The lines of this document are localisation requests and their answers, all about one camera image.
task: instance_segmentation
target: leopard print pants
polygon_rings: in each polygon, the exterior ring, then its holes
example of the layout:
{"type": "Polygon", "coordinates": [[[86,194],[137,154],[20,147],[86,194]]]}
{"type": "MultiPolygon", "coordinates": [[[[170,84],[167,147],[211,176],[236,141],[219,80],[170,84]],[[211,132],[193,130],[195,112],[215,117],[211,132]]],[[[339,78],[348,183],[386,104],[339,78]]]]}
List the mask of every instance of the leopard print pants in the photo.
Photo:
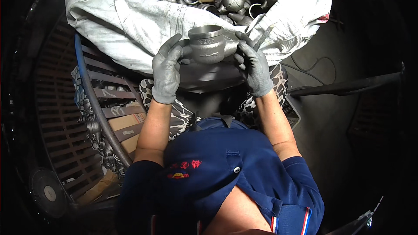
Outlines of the leopard print pants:
{"type": "MultiPolygon", "coordinates": [[[[288,85],[288,77],[285,68],[281,64],[269,67],[270,78],[273,81],[273,89],[276,92],[280,106],[283,106],[286,97],[286,88],[288,85]]],[[[150,108],[151,99],[153,98],[151,88],[154,86],[152,79],[144,79],[139,87],[142,94],[142,101],[145,108],[150,108]]],[[[237,111],[232,114],[233,118],[244,123],[251,129],[259,129],[260,117],[257,109],[255,109],[255,101],[253,96],[248,92],[246,100],[238,107],[237,111]]],[[[195,117],[179,100],[175,99],[171,109],[170,134],[169,141],[174,140],[183,133],[192,123],[201,121],[202,118],[195,117]]]]}

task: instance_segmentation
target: right hand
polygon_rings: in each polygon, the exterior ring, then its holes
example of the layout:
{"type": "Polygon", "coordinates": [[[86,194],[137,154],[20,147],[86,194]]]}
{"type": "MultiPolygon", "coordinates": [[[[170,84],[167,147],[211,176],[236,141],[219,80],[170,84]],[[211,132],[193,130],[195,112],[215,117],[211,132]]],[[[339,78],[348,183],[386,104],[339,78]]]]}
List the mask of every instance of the right hand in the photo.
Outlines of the right hand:
{"type": "Polygon", "coordinates": [[[238,43],[238,52],[234,59],[238,70],[247,81],[250,93],[254,97],[266,95],[273,88],[273,81],[270,79],[268,63],[261,50],[255,52],[254,42],[246,34],[236,31],[235,36],[241,41],[238,43]]]}

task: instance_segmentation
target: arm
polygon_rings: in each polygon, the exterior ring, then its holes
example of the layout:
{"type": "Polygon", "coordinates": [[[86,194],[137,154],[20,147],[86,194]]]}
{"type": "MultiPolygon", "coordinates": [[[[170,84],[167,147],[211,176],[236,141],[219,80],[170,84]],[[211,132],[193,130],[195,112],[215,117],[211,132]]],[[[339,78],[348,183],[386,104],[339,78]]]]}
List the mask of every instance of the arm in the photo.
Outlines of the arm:
{"type": "Polygon", "coordinates": [[[280,107],[274,90],[255,99],[264,134],[273,145],[281,161],[293,156],[302,156],[296,146],[292,128],[280,107]]]}
{"type": "Polygon", "coordinates": [[[255,98],[264,134],[281,161],[301,156],[289,122],[273,91],[265,55],[262,51],[254,51],[254,42],[246,34],[236,32],[235,35],[241,41],[238,44],[239,52],[234,55],[234,59],[255,98]]]}
{"type": "Polygon", "coordinates": [[[180,84],[180,64],[177,61],[182,48],[174,46],[180,39],[181,34],[174,35],[154,56],[153,99],[138,138],[134,162],[153,161],[163,166],[164,150],[169,142],[171,104],[180,84]]]}
{"type": "Polygon", "coordinates": [[[169,142],[171,104],[152,99],[135,150],[137,161],[154,161],[163,165],[164,150],[169,142]]]}

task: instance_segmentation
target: black cable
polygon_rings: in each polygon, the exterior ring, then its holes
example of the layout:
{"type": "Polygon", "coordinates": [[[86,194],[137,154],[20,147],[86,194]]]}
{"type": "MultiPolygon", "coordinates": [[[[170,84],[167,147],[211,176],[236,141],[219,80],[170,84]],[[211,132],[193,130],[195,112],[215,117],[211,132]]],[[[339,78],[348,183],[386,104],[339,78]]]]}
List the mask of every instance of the black cable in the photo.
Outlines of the black cable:
{"type": "MultiPolygon", "coordinates": [[[[287,66],[287,67],[290,67],[290,68],[292,68],[292,69],[294,69],[294,70],[296,70],[296,71],[299,71],[299,72],[302,72],[302,73],[304,73],[304,74],[307,74],[307,75],[309,75],[309,76],[311,76],[313,79],[315,79],[315,80],[317,80],[318,82],[320,82],[322,85],[327,85],[326,83],[324,83],[321,79],[319,79],[319,78],[317,78],[316,76],[314,76],[314,75],[312,75],[311,73],[308,73],[309,71],[311,71],[317,64],[318,64],[318,62],[319,61],[321,61],[321,60],[323,60],[323,59],[328,59],[329,61],[331,61],[331,63],[332,63],[332,66],[334,67],[334,73],[335,73],[335,76],[334,76],[334,80],[332,81],[332,83],[331,84],[333,84],[336,80],[337,80],[337,70],[336,70],[336,68],[335,68],[335,63],[334,63],[334,61],[331,59],[331,58],[329,58],[329,57],[321,57],[321,58],[317,58],[316,59],[316,62],[315,62],[315,64],[313,64],[309,69],[303,69],[303,68],[301,68],[299,65],[298,65],[298,63],[294,60],[294,58],[293,58],[293,56],[292,55],[290,55],[290,58],[292,58],[292,61],[295,63],[295,65],[297,66],[297,68],[296,67],[293,67],[293,66],[291,66],[291,65],[287,65],[287,64],[283,64],[283,63],[281,63],[281,65],[284,65],[284,66],[287,66]]],[[[308,87],[312,87],[312,86],[300,86],[300,87],[296,87],[296,88],[294,88],[294,89],[290,89],[288,92],[293,92],[293,91],[296,91],[296,90],[299,90],[299,89],[305,89],[305,88],[308,88],[308,87]]]]}

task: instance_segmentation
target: left hand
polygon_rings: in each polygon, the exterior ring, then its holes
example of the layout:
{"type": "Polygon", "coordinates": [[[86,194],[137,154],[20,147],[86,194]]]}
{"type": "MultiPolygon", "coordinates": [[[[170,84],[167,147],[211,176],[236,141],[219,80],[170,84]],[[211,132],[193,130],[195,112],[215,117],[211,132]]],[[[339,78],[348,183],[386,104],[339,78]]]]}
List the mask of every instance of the left hand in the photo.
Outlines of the left hand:
{"type": "Polygon", "coordinates": [[[180,39],[181,34],[175,34],[167,40],[152,62],[154,74],[152,94],[154,100],[159,103],[170,104],[176,98],[175,92],[180,84],[180,63],[178,60],[183,52],[182,47],[176,45],[180,39]]]}

